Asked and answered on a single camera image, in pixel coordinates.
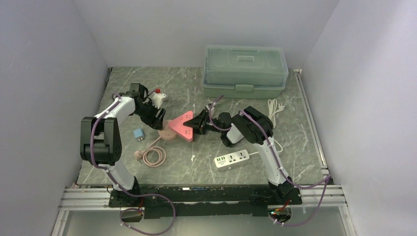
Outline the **round pink socket hub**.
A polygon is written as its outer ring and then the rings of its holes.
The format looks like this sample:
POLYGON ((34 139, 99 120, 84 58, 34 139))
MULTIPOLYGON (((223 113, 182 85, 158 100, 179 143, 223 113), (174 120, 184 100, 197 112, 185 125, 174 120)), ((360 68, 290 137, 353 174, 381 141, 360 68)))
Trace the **round pink socket hub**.
POLYGON ((171 141, 178 136, 177 133, 169 127, 169 122, 171 122, 171 120, 163 121, 162 130, 158 130, 159 136, 165 141, 171 141))

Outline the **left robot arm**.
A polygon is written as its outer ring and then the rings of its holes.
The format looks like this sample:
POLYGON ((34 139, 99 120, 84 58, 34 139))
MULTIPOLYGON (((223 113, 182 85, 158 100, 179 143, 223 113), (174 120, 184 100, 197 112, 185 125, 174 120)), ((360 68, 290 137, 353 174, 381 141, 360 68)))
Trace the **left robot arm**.
POLYGON ((102 170, 121 191, 122 200, 130 207, 141 200, 137 179, 121 161, 122 142, 119 126, 129 116, 137 115, 154 130, 162 130, 166 110, 162 108, 168 97, 158 88, 149 91, 140 83, 132 83, 124 93, 114 93, 113 102, 102 112, 81 120, 80 156, 102 170))

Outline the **white power strip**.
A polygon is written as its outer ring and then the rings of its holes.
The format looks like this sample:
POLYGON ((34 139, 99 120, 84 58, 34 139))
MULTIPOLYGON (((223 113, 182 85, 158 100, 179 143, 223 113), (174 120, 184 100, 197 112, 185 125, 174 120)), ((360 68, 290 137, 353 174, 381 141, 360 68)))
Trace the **white power strip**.
POLYGON ((247 150, 232 152, 214 158, 214 163, 218 169, 231 169, 232 167, 246 163, 250 159, 250 154, 247 150))

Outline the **aluminium rail frame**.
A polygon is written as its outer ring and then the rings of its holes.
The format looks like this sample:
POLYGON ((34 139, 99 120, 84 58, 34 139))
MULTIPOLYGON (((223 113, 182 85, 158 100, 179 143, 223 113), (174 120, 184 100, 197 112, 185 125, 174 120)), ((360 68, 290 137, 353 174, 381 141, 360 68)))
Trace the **aluminium rail frame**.
MULTIPOLYGON (((149 89, 160 88, 168 94, 165 119, 193 111, 199 113, 210 102, 202 87, 199 67, 114 67, 107 82, 100 109, 111 104, 111 94, 127 91, 131 83, 141 83, 149 89)), ((290 177, 306 189, 299 190, 286 207, 292 209, 294 224, 309 217, 320 206, 321 210, 339 210, 343 228, 348 235, 355 230, 342 187, 318 181, 329 175, 323 151, 316 134, 312 115, 301 83, 301 75, 292 70, 285 89, 277 101, 285 106, 277 115, 274 137, 284 148, 280 158, 290 177)), ((158 193, 174 202, 177 216, 251 214, 265 216, 267 209, 280 207, 274 202, 253 205, 252 194, 265 196, 268 191, 265 167, 255 148, 247 141, 225 147, 219 133, 196 135, 192 142, 181 137, 171 141, 159 140, 167 153, 163 165, 146 166, 134 157, 134 152, 145 149, 158 133, 129 116, 120 127, 121 160, 136 176, 145 193, 158 193)))

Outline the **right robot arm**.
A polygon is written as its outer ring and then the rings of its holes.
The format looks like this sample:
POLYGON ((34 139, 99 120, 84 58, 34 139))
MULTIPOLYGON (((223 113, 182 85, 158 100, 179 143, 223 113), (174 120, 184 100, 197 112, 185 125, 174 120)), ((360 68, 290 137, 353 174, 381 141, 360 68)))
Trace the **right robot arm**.
POLYGON ((213 118, 211 108, 205 108, 197 116, 183 123, 193 133, 205 135, 208 131, 219 132, 224 146, 233 147, 242 139, 251 143, 261 157, 268 176, 269 195, 253 194, 255 199, 273 200, 277 204, 288 201, 300 204, 299 189, 283 167, 273 137, 272 121, 252 106, 232 116, 222 112, 213 118))

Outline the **pink triangular socket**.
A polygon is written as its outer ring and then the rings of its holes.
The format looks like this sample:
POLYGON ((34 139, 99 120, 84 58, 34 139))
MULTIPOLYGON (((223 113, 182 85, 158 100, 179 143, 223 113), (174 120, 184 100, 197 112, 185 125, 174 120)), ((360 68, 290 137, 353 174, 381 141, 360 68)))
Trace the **pink triangular socket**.
POLYGON ((188 111, 183 115, 168 122, 168 127, 174 131, 178 136, 187 142, 193 141, 193 128, 185 125, 186 121, 192 120, 194 117, 193 111, 188 111))

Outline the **green plastic storage box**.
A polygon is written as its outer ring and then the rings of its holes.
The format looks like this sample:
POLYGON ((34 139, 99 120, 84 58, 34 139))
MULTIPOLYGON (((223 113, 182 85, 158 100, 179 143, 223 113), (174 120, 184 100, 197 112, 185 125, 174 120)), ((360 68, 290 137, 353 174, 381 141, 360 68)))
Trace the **green plastic storage box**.
POLYGON ((207 97, 273 99, 289 75, 279 47, 207 45, 202 87, 207 97))

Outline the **blue charger cube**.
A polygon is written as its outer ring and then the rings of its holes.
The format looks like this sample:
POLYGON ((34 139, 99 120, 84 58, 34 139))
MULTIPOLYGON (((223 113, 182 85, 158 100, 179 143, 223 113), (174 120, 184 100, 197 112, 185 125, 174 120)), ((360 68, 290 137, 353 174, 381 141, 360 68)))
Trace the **blue charger cube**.
POLYGON ((145 139, 145 134, 141 128, 134 130, 133 134, 134 134, 135 140, 138 142, 141 142, 145 139))

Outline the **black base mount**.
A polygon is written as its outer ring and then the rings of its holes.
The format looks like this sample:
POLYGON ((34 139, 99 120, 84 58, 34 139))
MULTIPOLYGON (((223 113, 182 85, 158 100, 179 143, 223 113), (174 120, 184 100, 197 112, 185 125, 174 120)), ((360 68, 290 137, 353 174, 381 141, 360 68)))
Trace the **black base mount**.
POLYGON ((134 189, 138 197, 113 190, 110 208, 143 207, 145 219, 170 216, 252 215, 267 216, 274 207, 301 205, 288 201, 255 199, 253 194, 269 195, 267 184, 250 185, 150 185, 134 189))

